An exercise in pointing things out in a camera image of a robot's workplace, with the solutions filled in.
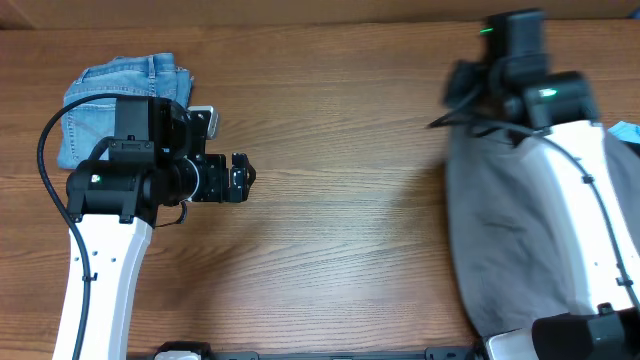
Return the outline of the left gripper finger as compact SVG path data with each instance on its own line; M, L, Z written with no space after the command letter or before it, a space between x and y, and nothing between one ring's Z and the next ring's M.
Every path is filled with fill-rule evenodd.
M228 201L241 203L247 200L253 179L246 174L232 174L228 192Z
M250 164L246 154L232 154L230 178L232 181L254 181L256 179L256 171Z

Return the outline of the grey shorts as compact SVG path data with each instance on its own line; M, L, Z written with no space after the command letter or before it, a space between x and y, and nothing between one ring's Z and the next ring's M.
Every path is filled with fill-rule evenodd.
M463 306L481 336L529 327L568 310L556 238L505 131L448 139L446 198Z

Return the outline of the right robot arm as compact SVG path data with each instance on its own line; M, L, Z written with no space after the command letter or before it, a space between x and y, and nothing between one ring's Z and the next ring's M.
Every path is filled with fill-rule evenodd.
M446 200L466 359L639 355L639 147L599 118L587 79L554 73L545 16L487 17L450 75Z

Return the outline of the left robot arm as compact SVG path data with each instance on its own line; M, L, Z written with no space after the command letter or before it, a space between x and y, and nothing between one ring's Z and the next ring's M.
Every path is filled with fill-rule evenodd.
M53 356L123 359L142 260L161 206L241 203L256 172L248 157L205 151L217 132L212 107L160 97L112 95L113 135L70 174L61 201L37 158L45 188L69 227L70 263Z

